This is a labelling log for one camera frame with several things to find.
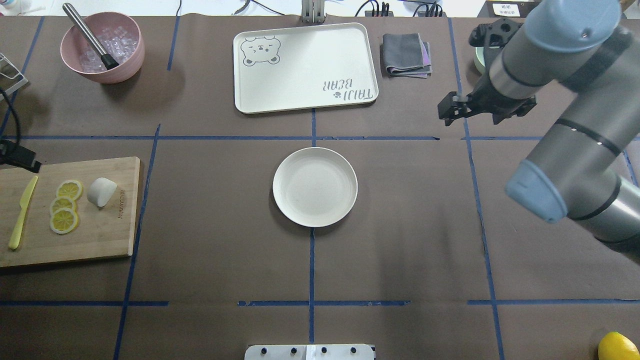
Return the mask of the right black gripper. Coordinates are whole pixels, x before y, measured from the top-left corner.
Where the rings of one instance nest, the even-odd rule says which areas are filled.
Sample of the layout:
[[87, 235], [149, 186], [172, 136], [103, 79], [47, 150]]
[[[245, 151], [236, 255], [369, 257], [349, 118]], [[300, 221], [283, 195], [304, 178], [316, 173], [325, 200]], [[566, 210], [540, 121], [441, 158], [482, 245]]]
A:
[[524, 117], [537, 105], [537, 97], [514, 99], [500, 93], [488, 75], [480, 76], [473, 91], [467, 96], [460, 92], [448, 92], [438, 103], [438, 118], [451, 126], [455, 120], [492, 114], [494, 125], [513, 116]]

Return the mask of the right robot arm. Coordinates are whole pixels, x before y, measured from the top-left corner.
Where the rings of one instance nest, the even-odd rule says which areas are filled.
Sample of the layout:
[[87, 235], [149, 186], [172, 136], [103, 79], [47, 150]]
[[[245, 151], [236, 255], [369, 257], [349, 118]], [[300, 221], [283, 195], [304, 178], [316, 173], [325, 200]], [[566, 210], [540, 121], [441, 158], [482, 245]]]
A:
[[468, 95], [438, 104], [449, 126], [491, 114], [523, 117], [556, 81], [575, 95], [505, 193], [547, 223], [568, 218], [607, 248], [638, 255], [639, 188], [611, 164], [639, 134], [639, 39], [620, 25], [617, 0], [543, 0], [523, 22], [500, 18], [468, 39], [484, 48], [484, 73]]

